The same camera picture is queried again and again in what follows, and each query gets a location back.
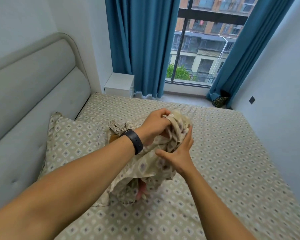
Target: person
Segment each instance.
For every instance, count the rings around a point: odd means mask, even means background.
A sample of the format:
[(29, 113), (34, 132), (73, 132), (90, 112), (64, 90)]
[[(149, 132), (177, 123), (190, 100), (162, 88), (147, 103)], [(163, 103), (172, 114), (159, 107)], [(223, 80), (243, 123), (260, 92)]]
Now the person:
[[(144, 146), (151, 145), (170, 121), (170, 111), (150, 113), (135, 133)], [(255, 239), (218, 198), (194, 166), (190, 148), (192, 128), (173, 152), (155, 153), (168, 160), (189, 186), (207, 239)], [(0, 240), (54, 239), (86, 212), (107, 189), (128, 161), (135, 147), (128, 136), (74, 160), (44, 176), (0, 209)]]

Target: mattress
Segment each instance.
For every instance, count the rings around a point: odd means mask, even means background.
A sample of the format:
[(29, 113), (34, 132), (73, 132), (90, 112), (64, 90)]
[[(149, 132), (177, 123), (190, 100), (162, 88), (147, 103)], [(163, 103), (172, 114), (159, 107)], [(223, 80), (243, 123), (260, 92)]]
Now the mattress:
[[(300, 239), (300, 205), (245, 117), (237, 111), (94, 94), (77, 120), (133, 121), (179, 109), (193, 121), (192, 160), (212, 189), (258, 239)], [(132, 205), (112, 196), (56, 239), (205, 239), (184, 179), (177, 174)]]

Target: forearm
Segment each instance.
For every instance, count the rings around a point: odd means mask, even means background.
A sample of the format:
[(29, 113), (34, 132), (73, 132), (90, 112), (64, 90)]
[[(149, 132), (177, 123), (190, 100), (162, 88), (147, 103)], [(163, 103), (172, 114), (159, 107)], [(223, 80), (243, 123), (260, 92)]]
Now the forearm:
[(217, 194), (198, 170), (184, 176), (207, 239), (255, 239)]
[(130, 139), (120, 137), (44, 176), (4, 207), (0, 220), (29, 239), (53, 239), (97, 201), (134, 154)]

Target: tree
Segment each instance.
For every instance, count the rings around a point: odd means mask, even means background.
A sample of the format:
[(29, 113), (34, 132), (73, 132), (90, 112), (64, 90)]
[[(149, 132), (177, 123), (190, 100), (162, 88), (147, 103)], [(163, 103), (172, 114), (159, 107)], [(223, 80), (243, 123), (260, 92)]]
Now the tree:
[[(172, 78), (172, 72), (173, 72), (174, 64), (168, 65), (168, 71), (167, 71), (167, 77)], [(191, 75), (190, 73), (186, 70), (185, 66), (178, 66), (176, 68), (176, 75), (174, 77), (175, 79), (180, 79), (180, 80), (187, 80), (190, 81)]]

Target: pillowcase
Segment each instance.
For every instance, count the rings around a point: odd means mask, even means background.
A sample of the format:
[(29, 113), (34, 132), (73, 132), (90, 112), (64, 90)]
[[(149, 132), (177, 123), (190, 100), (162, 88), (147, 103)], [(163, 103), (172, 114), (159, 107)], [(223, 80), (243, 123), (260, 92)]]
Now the pillowcase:
[[(38, 177), (83, 157), (107, 144), (109, 128), (101, 123), (87, 123), (65, 118), (61, 113), (54, 113), (50, 118), (46, 158)], [(102, 196), (98, 205), (106, 206), (109, 199)]]

